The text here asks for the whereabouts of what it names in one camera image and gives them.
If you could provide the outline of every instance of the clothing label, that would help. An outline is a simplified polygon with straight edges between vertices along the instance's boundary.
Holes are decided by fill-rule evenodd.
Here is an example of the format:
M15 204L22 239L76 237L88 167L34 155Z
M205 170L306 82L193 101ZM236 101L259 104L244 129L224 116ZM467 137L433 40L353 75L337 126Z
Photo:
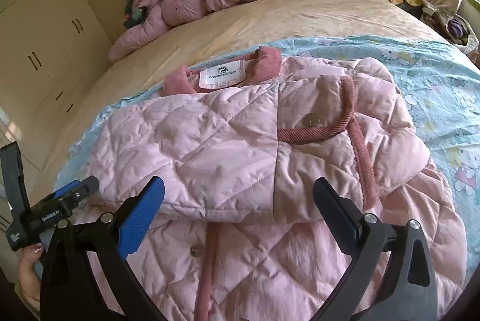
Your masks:
M200 72L200 88L217 89L236 85L245 80L245 60L231 61Z

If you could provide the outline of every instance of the cabinet handle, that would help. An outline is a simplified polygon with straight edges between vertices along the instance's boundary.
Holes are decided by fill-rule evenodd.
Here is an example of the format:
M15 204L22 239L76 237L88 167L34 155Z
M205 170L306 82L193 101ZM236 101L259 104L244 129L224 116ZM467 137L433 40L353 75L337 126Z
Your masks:
M80 21L78 20L78 18L75 18L75 21L78 22L78 25L80 25L80 29L83 31L83 26L82 26L82 24L80 23Z
M74 21L71 21L71 23L73 23L75 25L75 29L77 29L77 33L80 34L80 30L78 30L77 24Z
M40 60L38 59L37 55L35 54L35 52L32 52L32 54L35 56L35 58L37 59L37 63L39 64L39 66L42 66L42 63L40 62Z
M38 70L37 66L35 65L35 63L33 62L32 58L30 56L28 56L28 59L30 60L30 62L32 63L33 67L35 68L35 70Z

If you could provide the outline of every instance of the bed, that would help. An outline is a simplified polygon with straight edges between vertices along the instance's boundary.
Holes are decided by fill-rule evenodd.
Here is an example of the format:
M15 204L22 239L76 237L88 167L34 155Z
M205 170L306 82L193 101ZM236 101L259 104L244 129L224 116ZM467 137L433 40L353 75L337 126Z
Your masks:
M32 202L81 176L96 133L114 109L152 98L162 78L179 66L219 64L267 43L284 55L370 56L387 66L417 134L455 189L455 206L467 227L471 276L480 261L475 218L480 195L467 178L476 176L475 162L480 160L475 94L480 74L440 35L383 0L261 0L171 30L116 63L95 84L59 135ZM443 122L448 114L448 122Z

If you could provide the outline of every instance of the snap button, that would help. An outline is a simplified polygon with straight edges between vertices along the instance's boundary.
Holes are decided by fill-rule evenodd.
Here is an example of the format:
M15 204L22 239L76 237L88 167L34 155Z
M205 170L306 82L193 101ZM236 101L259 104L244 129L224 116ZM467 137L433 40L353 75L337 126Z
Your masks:
M195 244L190 248L190 254L193 257L201 257L203 256L203 245L202 244Z
M308 113L303 117L303 125L307 128L314 128L320 122L320 116L315 113Z

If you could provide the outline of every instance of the pink quilted jacket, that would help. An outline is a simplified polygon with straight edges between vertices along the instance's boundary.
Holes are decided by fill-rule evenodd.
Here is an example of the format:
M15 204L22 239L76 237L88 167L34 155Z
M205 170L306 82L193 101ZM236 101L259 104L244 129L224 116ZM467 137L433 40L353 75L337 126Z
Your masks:
M384 222L421 222L439 315L462 289L466 237L451 189L373 58L284 58L280 76L258 85L116 110L85 175L100 192L79 222L115 211L152 175L164 180L160 212L127 260L170 321L309 320L350 262L313 202L318 177ZM117 309L97 261L93 269Z
M134 50L149 44L172 27L192 22L203 16L240 3L257 0L134 0L133 10L147 6L145 23L124 32L112 45L109 59L121 60Z

